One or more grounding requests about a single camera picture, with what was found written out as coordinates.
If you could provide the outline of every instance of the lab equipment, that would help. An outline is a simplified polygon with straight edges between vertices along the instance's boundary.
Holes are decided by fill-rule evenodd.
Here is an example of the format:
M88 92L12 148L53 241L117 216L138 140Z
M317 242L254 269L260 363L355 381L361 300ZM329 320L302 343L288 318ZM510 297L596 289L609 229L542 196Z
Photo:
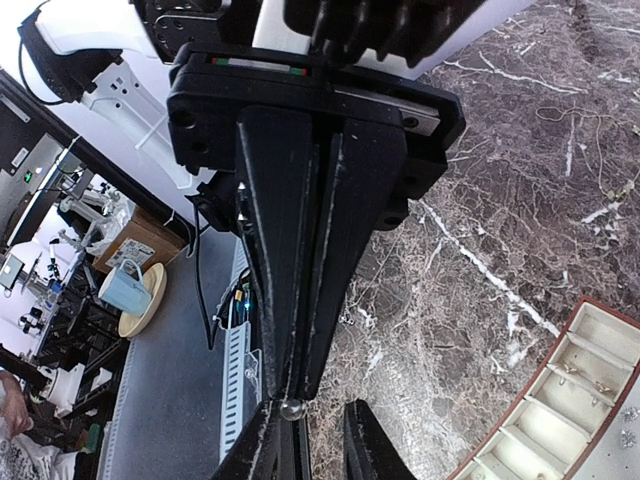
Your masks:
M138 279L127 273L130 265L138 274ZM119 267L113 268L104 280L98 298L123 312L142 317L151 305L151 293L145 288L140 266L125 258Z
M24 262L15 255L9 254L0 270L0 286L4 287L5 292L11 292L16 285L18 276L24 268Z

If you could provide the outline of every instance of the black cable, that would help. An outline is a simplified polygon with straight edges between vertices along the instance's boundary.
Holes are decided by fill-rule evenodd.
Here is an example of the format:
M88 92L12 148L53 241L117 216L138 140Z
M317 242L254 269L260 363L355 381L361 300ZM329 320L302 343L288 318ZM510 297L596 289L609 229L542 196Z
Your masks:
M51 188L39 188L38 190L36 190L34 192L34 195L38 192L58 192L58 193L65 193L67 195L69 195L74 188L76 188L78 186L78 182L80 181L80 179L77 179L75 182L73 182L73 185L71 185L68 188L56 188L56 187L51 187Z
M54 164L56 167L56 170L58 170L60 173L64 174L64 175L74 175L74 174L78 174L78 175L82 175L86 170L87 167L81 168L79 171L78 170L74 170L73 172L65 172L64 170L62 170L60 168L60 165L58 163Z
M165 223L165 225L169 225L169 223L171 223L171 221L175 220L176 218L180 221L180 223L182 223L182 225L184 225L184 228L187 229L187 236L189 237L189 250L187 250L187 258L191 258L193 256L193 249L194 249L194 246L195 246L195 239L191 238L191 226L188 225L187 222L185 220L183 220L181 217L179 217L179 216L176 217L175 212L173 212L173 213L174 214L167 221L167 223Z
M24 51L24 42L22 41L22 39L20 39L20 46L18 47L18 72L20 73L20 80L22 80L22 84L24 85L24 88L27 91L27 93L31 95L33 98L35 98L42 105L45 105L45 106L55 107L56 105L62 105L63 103L65 103L64 100L56 100L55 102L48 102L46 100L41 99L38 95L36 95L33 92L33 90L31 90L31 87L29 87L29 84L27 83L27 78L24 75L24 69L22 67L23 51Z
M209 314L207 313L207 305L204 301L204 294L202 293L202 281L200 280L200 212L197 205L193 204L193 215L196 228L196 238L194 241L195 261L196 261L196 293L198 294L198 303L200 304L200 313L202 314L202 321L204 322L204 329L207 335L207 346L209 350L213 350L213 346L216 342L216 334L218 332L218 317L214 319L213 326L209 323Z

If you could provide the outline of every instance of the computer screen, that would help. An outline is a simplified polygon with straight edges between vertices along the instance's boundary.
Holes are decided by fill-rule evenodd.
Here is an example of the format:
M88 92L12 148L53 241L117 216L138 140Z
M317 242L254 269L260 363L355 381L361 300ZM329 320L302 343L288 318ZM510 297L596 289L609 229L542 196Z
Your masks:
M0 270L0 286L7 290L13 290L23 268L24 262L10 254Z

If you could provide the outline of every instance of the brown marble surface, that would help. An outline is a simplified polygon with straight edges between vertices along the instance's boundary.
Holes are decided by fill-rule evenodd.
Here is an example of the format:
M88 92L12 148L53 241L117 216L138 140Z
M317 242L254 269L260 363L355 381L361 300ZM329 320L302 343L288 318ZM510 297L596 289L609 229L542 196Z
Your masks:
M538 2L425 81L469 128L361 263L311 405L317 479L344 478L355 398L418 479L445 479L581 295L640 317L640 3Z

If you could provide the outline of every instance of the cardboard box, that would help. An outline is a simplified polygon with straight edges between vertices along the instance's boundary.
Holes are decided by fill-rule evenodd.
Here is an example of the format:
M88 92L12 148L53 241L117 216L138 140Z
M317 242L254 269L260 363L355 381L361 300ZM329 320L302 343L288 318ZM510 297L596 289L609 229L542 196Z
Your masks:
M156 263L166 265L185 247L186 242L142 209L136 207L107 250L93 262L96 270L109 273L125 258L136 262L145 272Z

